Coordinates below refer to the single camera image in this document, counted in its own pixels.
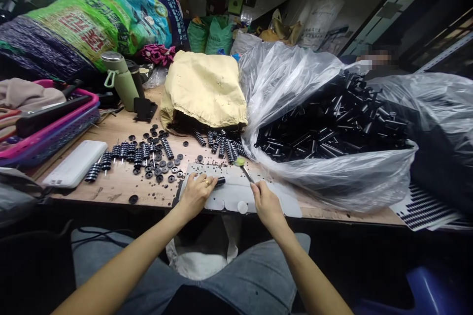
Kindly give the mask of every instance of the hand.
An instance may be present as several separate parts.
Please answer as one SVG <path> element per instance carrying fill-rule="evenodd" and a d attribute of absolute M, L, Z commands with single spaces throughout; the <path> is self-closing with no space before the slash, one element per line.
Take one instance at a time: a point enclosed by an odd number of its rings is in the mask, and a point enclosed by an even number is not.
<path fill-rule="evenodd" d="M 196 175 L 195 172 L 189 175 L 186 188 L 182 193 L 179 203 L 176 205 L 176 209 L 183 215 L 186 222 L 195 218 L 201 212 L 218 182 L 218 179 L 212 176 L 207 177 L 206 174 L 201 174 L 194 180 Z"/>
<path fill-rule="evenodd" d="M 287 227 L 287 221 L 282 212 L 279 198 L 270 191 L 265 181 L 259 181 L 250 185 L 255 196 L 256 212 L 266 229 L 276 238 L 273 233 L 276 233 L 281 227 Z"/>

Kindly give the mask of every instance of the yellow cloth bag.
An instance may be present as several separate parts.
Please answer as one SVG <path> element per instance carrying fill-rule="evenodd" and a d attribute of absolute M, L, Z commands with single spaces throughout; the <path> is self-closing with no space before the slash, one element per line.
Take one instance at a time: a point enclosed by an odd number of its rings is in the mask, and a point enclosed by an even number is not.
<path fill-rule="evenodd" d="M 179 51 L 169 67 L 165 89 L 160 113 L 166 130 L 176 111 L 210 127 L 248 125 L 238 63 L 232 57 Z"/>

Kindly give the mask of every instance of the woman's right hand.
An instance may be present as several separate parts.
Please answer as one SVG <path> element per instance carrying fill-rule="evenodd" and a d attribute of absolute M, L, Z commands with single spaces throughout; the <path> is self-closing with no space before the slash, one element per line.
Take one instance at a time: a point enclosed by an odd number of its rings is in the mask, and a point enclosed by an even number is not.
<path fill-rule="evenodd" d="M 265 181 L 250 185 L 255 197 L 256 212 L 266 229 L 276 238 L 274 233 L 288 227 L 279 198 L 270 191 Z"/>

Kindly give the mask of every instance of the blue chair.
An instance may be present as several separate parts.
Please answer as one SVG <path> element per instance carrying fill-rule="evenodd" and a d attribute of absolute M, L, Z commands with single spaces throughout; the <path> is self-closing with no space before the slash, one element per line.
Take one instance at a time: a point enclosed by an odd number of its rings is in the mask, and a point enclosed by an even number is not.
<path fill-rule="evenodd" d="M 413 309 L 398 309 L 362 299 L 353 309 L 355 315 L 462 315 L 473 314 L 461 286 L 443 269 L 424 266 L 407 274 Z"/>

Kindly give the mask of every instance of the black holder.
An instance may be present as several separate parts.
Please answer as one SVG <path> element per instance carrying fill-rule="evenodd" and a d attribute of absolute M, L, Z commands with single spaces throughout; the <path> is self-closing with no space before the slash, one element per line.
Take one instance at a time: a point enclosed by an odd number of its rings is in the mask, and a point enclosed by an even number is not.
<path fill-rule="evenodd" d="M 136 117 L 133 119 L 138 122 L 148 122 L 150 123 L 153 119 L 158 105 L 155 102 L 151 102 L 148 98 L 135 97 L 133 100 L 135 106 Z"/>

